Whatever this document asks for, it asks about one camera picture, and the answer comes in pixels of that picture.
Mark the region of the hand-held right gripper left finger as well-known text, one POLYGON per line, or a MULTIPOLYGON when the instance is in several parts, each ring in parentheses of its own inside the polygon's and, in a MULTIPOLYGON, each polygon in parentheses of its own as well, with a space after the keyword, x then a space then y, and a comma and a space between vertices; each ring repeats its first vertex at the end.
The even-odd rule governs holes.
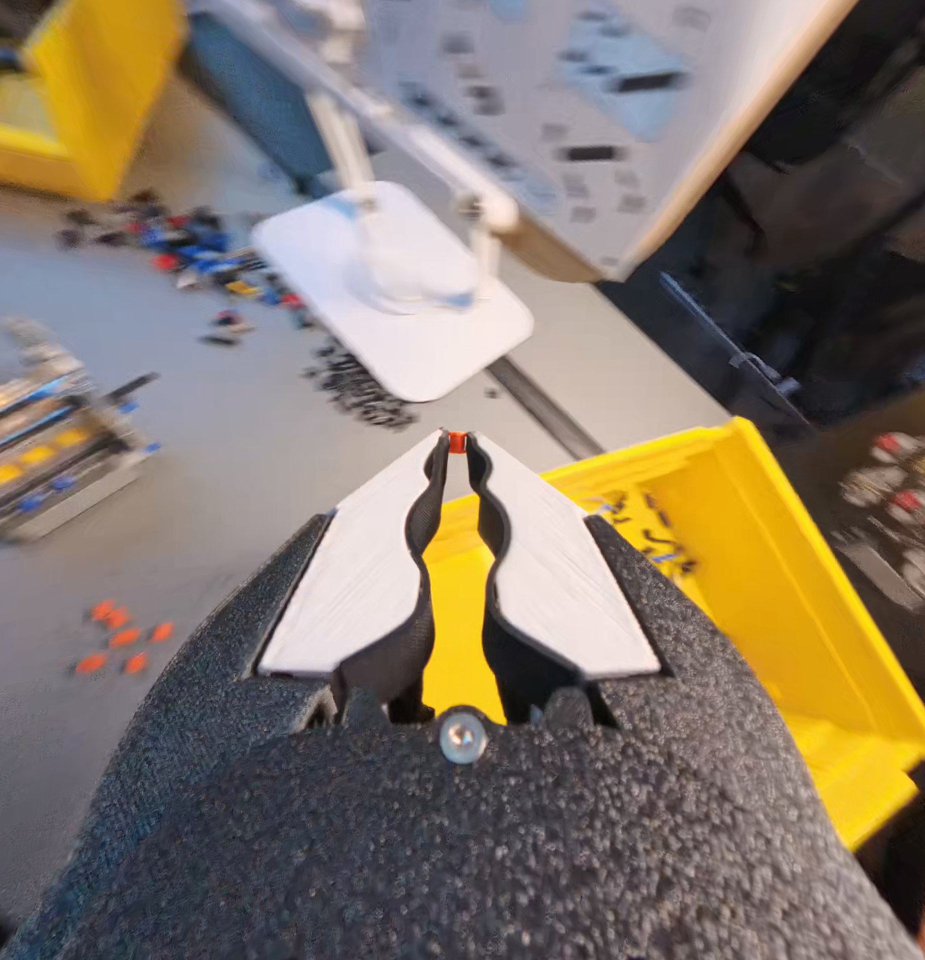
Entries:
POLYGON ((450 448, 449 432, 434 431, 336 505, 266 635, 260 675, 328 681, 336 700, 358 689, 422 705, 435 645, 423 555, 450 448))

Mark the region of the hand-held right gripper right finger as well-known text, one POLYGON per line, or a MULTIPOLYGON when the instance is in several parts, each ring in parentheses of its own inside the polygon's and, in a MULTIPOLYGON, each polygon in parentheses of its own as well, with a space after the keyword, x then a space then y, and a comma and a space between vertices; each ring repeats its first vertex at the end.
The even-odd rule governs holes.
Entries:
POLYGON ((486 574, 482 651, 505 710, 663 667, 588 514, 484 435, 466 437, 486 574))

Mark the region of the cluster of orange bushes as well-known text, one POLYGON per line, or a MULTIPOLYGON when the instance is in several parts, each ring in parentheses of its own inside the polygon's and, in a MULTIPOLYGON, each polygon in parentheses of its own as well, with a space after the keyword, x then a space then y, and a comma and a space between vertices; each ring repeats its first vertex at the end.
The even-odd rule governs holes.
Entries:
POLYGON ((83 622, 95 646, 70 666, 69 672, 76 678, 139 677, 152 667, 154 651, 178 632, 173 620, 138 621, 126 605, 114 599, 88 606, 83 622))

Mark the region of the toy brick engine model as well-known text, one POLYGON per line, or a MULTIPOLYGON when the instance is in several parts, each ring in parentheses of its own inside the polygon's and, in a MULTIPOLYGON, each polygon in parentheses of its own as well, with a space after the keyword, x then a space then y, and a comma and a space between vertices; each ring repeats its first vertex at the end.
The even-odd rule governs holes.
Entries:
POLYGON ((136 481, 159 444, 133 423, 156 372, 103 391, 82 360, 30 318, 1 326, 20 361, 0 383, 0 544, 42 539, 136 481))

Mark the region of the grey desk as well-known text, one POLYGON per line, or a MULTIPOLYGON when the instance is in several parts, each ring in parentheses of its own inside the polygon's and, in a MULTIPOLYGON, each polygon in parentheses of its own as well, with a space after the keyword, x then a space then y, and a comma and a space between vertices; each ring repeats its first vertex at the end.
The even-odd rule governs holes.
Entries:
POLYGON ((224 307, 133 249, 59 248, 70 203, 0 187, 1 327, 33 318, 105 389, 146 373, 133 421, 159 449, 124 490, 32 544, 0 546, 0 918, 28 915, 69 857, 134 711, 182 642, 301 525, 439 427, 482 431, 537 473, 571 456, 493 378, 416 408, 401 432, 357 422, 301 378, 325 341, 244 307, 234 347, 202 341, 224 307), (143 675, 77 678, 105 599, 177 633, 143 675))

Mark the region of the scatter of blue black pins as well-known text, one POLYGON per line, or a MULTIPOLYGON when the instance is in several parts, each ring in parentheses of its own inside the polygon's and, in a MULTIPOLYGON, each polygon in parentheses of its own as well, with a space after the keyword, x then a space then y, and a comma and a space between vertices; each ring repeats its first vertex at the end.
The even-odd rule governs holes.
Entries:
POLYGON ((603 518, 637 552, 674 583, 682 583, 698 570, 677 534, 668 513, 652 494, 638 486, 613 488, 608 493, 581 500, 590 515, 603 518))

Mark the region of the pile of black pins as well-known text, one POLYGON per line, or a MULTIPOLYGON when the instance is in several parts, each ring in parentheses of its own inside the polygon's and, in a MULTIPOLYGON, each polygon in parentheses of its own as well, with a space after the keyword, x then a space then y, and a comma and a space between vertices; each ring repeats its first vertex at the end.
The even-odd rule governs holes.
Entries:
POLYGON ((419 421, 416 407, 383 387, 341 342, 329 338, 312 354, 300 377, 357 423, 401 432, 419 421))

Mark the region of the white book stand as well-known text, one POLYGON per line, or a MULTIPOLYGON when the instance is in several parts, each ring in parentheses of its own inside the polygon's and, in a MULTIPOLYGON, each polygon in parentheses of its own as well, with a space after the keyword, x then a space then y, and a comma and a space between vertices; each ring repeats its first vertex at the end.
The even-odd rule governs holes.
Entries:
POLYGON ((533 333, 499 275, 506 246, 558 282, 621 282, 674 233, 847 17, 825 2, 811 32, 752 97, 712 166, 632 249, 593 260, 567 246, 493 174, 375 91, 366 2, 188 2, 301 86, 336 173, 327 198, 253 228, 258 253, 397 398, 440 399, 533 333))

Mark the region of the black office chair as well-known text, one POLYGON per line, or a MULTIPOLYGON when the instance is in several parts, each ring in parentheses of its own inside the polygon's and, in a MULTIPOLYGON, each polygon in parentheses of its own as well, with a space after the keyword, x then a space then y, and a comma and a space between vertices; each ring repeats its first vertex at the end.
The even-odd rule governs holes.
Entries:
POLYGON ((797 381, 781 376, 757 354, 735 342, 671 272, 661 270, 659 286, 688 315, 703 339, 724 355, 720 390, 729 394, 734 414, 753 421, 773 444, 785 445, 814 435, 814 425, 791 399, 800 386, 797 381))

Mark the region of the black toy set box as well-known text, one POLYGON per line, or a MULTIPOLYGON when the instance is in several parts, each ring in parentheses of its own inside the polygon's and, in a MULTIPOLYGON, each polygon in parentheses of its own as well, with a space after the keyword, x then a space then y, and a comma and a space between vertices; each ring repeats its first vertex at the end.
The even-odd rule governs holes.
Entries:
POLYGON ((838 491, 836 549, 890 602, 925 614, 925 436, 873 437, 838 491))

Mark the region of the pile of coloured brick parts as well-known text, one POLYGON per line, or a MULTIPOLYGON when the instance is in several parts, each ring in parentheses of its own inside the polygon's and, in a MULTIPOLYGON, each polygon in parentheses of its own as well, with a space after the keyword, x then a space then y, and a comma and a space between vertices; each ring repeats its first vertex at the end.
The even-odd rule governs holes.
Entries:
POLYGON ((143 189, 104 206, 68 209, 55 240, 66 251, 87 246, 139 251, 177 291, 221 297, 224 306, 201 336, 209 345, 234 348, 253 332, 243 314, 246 305, 284 313, 297 330, 318 325, 309 303, 210 206, 176 212, 155 190, 143 189))

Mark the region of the large yellow plastic bin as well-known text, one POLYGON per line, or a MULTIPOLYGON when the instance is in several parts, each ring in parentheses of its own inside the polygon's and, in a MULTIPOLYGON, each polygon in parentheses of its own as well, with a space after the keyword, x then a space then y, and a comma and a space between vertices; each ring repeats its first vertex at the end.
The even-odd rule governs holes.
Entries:
POLYGON ((114 198, 187 36, 183 2, 0 2, 0 185, 114 198))

